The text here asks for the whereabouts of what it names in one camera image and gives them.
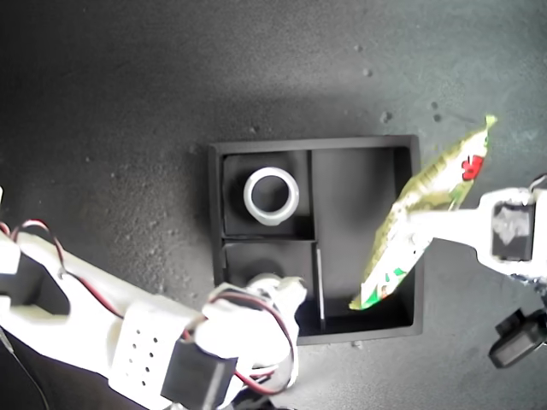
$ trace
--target plastic ring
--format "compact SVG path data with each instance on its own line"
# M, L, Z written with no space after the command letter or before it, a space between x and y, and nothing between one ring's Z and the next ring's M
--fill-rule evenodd
M266 212L259 209L253 202L253 190L255 185L261 179L266 177L278 177L283 179L289 188L289 197L285 205L273 212ZM247 183L245 184L243 191L243 199L245 206L258 222L265 226L277 226L284 220L289 219L297 210L298 201L300 200L300 190L298 189L297 181L287 171L284 171L276 167L265 167L254 172Z

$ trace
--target gray surface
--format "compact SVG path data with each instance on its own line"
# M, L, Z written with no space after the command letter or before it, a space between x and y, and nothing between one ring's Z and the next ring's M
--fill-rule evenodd
M490 112L475 204L545 171L546 14L543 0L2 2L3 216L45 218L75 254L198 306L212 286L206 143L416 133L427 161L469 129L454 113ZM278 402L546 408L547 348L505 372L485 357L493 326L533 301L471 249L434 243L424 334L302 348ZM101 378L26 357L56 408L122 408Z

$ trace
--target box compartment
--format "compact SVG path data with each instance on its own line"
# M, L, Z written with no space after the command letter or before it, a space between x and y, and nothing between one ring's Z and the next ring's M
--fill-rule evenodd
M421 261L381 303L364 311L348 309L376 229L418 170L418 153L414 136L212 145L215 283L243 287L265 272L303 278L308 296L297 312L299 344L421 333ZM297 212L276 227L259 224L243 203L247 178L262 167L285 169L301 192ZM286 198L275 185L257 191L253 197L261 207L278 207Z

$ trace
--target wire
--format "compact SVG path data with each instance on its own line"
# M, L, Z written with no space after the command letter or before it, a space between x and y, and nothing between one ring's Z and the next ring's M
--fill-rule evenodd
M36 379L32 376L32 374L26 369L23 363L19 360L19 357L17 357L17 354L15 354L14 347L12 346L11 342L9 341L2 327L0 327L0 340L2 341L3 345L6 347L8 352L14 357L15 361L19 364L23 372L25 372L26 376L31 380L32 384L34 384L34 387L40 394L40 398L42 399L42 403L44 404L45 410L50 410L50 404L48 403L48 400L45 398L44 391L42 390L42 388L40 387Z
M65 267L65 258L64 258L64 248L61 246L61 243L57 239L57 237L53 234L51 229L43 222L42 220L26 220L21 225L17 226L14 231L11 233L11 239L17 243L17 237L19 236L19 233L30 226L37 226L43 230L45 230L48 235L50 236L51 240L53 241L53 244L57 251L57 256L59 257L59 263L61 264L61 271L59 273L59 277L62 279L62 275L69 275L76 280L78 280L86 289L91 293L91 295L99 302L105 309L107 309L109 312L111 312L114 316L123 319L123 316L119 314L116 309L112 306L112 304L104 297L102 296L87 280L67 271L67 268Z
M53 234L51 229L43 222L42 220L26 220L21 225L17 226L14 231L11 233L11 239L17 243L17 237L19 236L19 232L23 229L26 229L30 226L37 226L39 228L42 228L45 230L48 235L50 235L51 240L53 241L53 244L55 245L55 249L57 251L57 255L59 256L59 262L61 263L61 274L65 273L67 269L65 268L65 259L63 257L64 249L61 246L61 243L57 240L57 237Z
M117 318L119 319L123 319L123 316L120 315L116 309L110 304L109 301L107 301L103 295L101 295L95 288L93 288L93 286L90 285L89 282L87 282L85 279L79 277L79 276L76 276L74 275L73 273L70 273L70 272L65 272L68 276L72 276L74 279L76 279L78 282L80 282L86 289L89 293L91 293L91 295L97 300L97 302L99 302L101 305L103 305L103 307L108 310L109 312L111 312L114 316L116 316Z
M8 236L10 234L9 226L7 224L4 224L3 222L0 222L0 231L2 231L3 233L5 233Z
M265 386L262 386L257 381L253 380L252 378L248 378L244 376L238 371L234 373L236 377L239 378L239 380L241 380L244 384L246 384L250 389L253 389L256 393L260 395L278 395L279 393L282 393L283 391L291 387L296 381L297 375L298 375L298 354L294 346L294 342L292 341L291 335L289 334L289 331L285 325L285 321L281 317L279 310L269 306L265 301L263 301L262 299L258 297L246 295L242 293L236 293L236 292L220 293L219 295L214 296L211 300L209 300L209 303L216 302L220 299L224 299L227 301L235 300L235 301L251 302L257 305L262 310L265 310L268 313L270 313L275 319L275 321L277 322L277 324L279 325L279 328L283 331L283 334L285 335L287 342L289 343L289 347L291 348L291 362L292 362L291 375L281 388L278 388L278 389L267 388Z
M252 378L261 378L262 376L271 376L275 373L275 371L279 368L279 366L268 366L268 367L262 367L262 368L256 368L252 370L252 373L250 376Z
M542 173L538 175L536 178L534 178L534 180L528 187L528 190L535 190L538 186L540 186L545 181L545 179L547 179L547 173Z

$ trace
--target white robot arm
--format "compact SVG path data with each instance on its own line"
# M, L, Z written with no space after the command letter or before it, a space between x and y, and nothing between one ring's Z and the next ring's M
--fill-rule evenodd
M530 284L544 309L525 316L519 309L501 322L500 336L489 356L498 368L512 366L547 342L547 190L536 186L486 193L476 209L427 211L409 215L410 242L429 243L435 237L465 243L490 269Z
M294 383L294 314L306 295L299 278L262 275L245 289L223 284L198 312L65 252L54 237L51 244L0 228L0 273L16 274L23 253L44 266L70 303L68 315L52 315L0 296L0 326L38 353L103 375L150 410L173 402L223 408L247 386L276 393L259 382L289 355L291 375L280 390Z

